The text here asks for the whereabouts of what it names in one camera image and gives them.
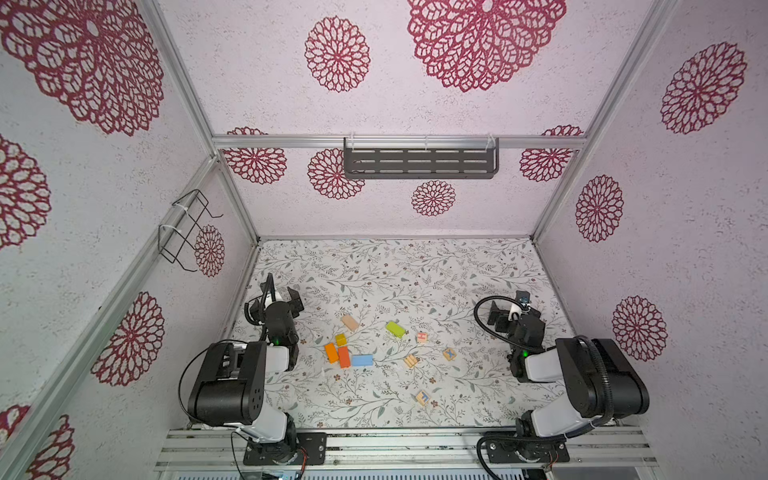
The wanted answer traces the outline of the orange rectangular block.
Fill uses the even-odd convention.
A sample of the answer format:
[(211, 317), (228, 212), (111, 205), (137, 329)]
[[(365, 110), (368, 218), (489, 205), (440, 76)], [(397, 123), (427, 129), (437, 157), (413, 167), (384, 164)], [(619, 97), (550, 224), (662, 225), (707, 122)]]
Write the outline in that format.
[(327, 355), (328, 361), (331, 364), (337, 363), (339, 361), (338, 352), (337, 352), (336, 346), (333, 343), (326, 344), (324, 349), (325, 349), (325, 353)]

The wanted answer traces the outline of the natural wood rectangular block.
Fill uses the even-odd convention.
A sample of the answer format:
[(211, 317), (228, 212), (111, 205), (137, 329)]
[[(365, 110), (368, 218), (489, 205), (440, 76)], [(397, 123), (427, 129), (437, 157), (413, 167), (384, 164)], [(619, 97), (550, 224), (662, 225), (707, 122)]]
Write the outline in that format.
[(352, 332), (355, 332), (360, 324), (350, 315), (344, 315), (341, 322)]

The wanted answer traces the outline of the red rectangular block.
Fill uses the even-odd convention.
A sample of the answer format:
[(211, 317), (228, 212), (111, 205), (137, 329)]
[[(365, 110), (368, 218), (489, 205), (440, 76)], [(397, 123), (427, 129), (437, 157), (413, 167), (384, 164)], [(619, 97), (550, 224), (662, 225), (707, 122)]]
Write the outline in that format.
[(339, 365), (342, 369), (350, 368), (351, 367), (351, 356), (348, 350), (347, 346), (339, 347), (337, 350), (338, 357), (339, 357)]

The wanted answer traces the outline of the light blue rectangular block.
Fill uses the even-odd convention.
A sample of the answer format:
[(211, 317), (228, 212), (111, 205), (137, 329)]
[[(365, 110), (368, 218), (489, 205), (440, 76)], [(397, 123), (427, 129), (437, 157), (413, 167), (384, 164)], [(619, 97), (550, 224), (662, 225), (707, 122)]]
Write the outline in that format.
[(374, 359), (371, 354), (353, 355), (351, 358), (352, 367), (370, 367), (374, 365)]

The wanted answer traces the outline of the green rectangular block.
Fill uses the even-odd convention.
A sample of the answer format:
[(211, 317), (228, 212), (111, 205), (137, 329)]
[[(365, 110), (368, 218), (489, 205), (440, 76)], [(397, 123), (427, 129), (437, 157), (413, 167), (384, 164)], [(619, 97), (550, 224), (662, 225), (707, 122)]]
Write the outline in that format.
[(386, 324), (386, 330), (394, 335), (396, 338), (403, 338), (406, 334), (406, 329), (395, 322), (388, 322)]

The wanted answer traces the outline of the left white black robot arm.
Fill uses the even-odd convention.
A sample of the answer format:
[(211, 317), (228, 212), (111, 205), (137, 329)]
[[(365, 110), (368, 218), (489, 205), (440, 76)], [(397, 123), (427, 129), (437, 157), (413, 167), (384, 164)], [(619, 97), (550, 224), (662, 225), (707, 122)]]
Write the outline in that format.
[(210, 344), (191, 392), (182, 403), (188, 418), (209, 427), (230, 428), (245, 439), (259, 460), (288, 464), (301, 455), (293, 418), (271, 406), (266, 377), (292, 371), (300, 339), (295, 319), (304, 310), (300, 293), (287, 289), (283, 299), (268, 286), (247, 318), (263, 328), (257, 341), (224, 340)]

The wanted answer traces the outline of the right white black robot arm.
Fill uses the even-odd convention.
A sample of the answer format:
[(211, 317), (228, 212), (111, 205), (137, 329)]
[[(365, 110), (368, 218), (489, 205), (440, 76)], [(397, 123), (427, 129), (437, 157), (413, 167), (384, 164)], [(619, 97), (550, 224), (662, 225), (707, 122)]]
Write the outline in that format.
[(565, 387), (563, 395), (516, 421), (516, 441), (560, 443), (648, 411), (649, 391), (615, 341), (577, 335), (544, 347), (546, 325), (528, 292), (518, 291), (514, 298), (484, 297), (475, 304), (473, 318), (510, 347), (507, 361), (515, 379), (530, 384), (561, 381)]

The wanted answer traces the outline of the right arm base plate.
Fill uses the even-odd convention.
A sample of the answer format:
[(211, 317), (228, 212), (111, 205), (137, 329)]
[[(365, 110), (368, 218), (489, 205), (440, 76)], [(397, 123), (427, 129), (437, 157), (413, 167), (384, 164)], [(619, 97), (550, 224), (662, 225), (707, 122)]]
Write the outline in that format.
[(567, 463), (571, 460), (564, 437), (518, 437), (490, 432), (482, 437), (491, 463)]

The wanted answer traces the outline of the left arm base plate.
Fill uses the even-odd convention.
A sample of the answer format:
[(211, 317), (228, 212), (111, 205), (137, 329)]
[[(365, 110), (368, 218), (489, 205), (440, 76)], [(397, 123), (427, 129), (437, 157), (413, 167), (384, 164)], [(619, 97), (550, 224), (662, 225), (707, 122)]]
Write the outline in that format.
[(243, 463), (246, 466), (323, 465), (326, 445), (326, 433), (288, 433), (275, 443), (249, 441)]

